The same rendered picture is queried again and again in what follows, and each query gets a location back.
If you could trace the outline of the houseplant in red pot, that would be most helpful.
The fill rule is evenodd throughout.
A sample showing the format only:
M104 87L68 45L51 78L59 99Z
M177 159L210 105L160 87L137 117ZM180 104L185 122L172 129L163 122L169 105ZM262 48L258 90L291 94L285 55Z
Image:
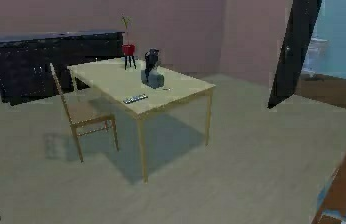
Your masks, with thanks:
M125 56L125 68L128 68L130 66L136 66L135 57L134 57L135 45L131 44L129 41L128 28L129 28L130 18L127 16L122 16L121 20L125 26L125 37L126 37L126 43L122 45L122 51Z

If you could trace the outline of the wooden chair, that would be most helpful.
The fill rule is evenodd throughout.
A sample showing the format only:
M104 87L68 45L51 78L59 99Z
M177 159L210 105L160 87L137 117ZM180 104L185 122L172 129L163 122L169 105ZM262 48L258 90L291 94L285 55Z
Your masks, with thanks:
M81 136L89 135L95 132L108 132L109 130L112 130L115 148L116 150L119 150L115 115L108 112L100 112L99 110L95 109L89 102L78 102L75 104L68 104L53 64L50 64L50 69L57 92L59 93L64 111L68 118L69 127L71 129L71 133L77 148L80 161L84 162L84 157L79 138ZM79 129L99 123L102 123L103 126L97 129L79 132Z

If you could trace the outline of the dark remote control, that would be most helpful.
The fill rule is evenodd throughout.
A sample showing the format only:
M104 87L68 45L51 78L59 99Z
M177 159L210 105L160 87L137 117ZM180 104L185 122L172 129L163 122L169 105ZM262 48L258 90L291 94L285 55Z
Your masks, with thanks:
M133 97L125 99L123 101L123 103L125 103L125 104L132 104L134 102L137 102L137 101L140 101L140 100L143 100L143 99L146 99L146 98L148 98L147 95L141 94L141 95L137 95L137 96L133 96Z

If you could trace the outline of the black kettle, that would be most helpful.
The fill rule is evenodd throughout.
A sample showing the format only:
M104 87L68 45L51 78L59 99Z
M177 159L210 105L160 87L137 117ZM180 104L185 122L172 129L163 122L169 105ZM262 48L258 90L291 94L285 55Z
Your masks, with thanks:
M158 49L150 49L145 54L145 81L149 82L149 76L153 78L160 77L161 74L156 71L156 66L159 62L159 50Z

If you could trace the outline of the pale wooden table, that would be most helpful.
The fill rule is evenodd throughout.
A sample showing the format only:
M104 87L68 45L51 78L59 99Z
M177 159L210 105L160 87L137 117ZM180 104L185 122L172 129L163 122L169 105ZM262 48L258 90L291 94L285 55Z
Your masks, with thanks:
M168 68L158 67L157 71L165 77L163 88L171 90L152 89L141 82L141 70L144 68L145 62L137 60L136 68L124 69L124 62L120 58L68 66L73 81L79 79L89 87L98 89L111 103L118 105L136 121L142 177L143 182L147 183L144 121L152 115L205 96L205 145L208 145L215 85ZM125 99L141 94L147 95L148 98L132 104L123 103Z

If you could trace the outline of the black room door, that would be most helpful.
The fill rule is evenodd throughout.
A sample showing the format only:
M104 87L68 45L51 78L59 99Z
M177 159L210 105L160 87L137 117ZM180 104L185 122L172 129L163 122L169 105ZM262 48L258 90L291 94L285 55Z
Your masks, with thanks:
M296 90L322 0L293 0L267 108Z

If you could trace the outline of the black sideboard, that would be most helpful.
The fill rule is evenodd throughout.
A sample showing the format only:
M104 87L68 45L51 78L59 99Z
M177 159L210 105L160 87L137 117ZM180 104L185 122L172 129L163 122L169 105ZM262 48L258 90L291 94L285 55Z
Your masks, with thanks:
M70 65L120 58L121 31L79 31L0 36L0 96L12 106L87 87L71 79Z

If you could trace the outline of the white toilet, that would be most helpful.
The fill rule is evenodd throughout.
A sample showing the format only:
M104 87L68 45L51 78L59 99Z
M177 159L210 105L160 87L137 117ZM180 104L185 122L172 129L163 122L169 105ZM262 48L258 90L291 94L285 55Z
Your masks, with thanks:
M301 73L307 74L310 78L314 77L316 66L320 56L325 51L328 41L321 38L312 37L305 55Z

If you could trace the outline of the brown wooden furniture with blue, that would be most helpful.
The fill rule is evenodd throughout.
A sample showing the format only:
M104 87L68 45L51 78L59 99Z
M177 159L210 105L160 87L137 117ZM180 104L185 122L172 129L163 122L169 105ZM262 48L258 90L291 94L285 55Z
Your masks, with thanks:
M346 154L310 224L341 224L346 221Z

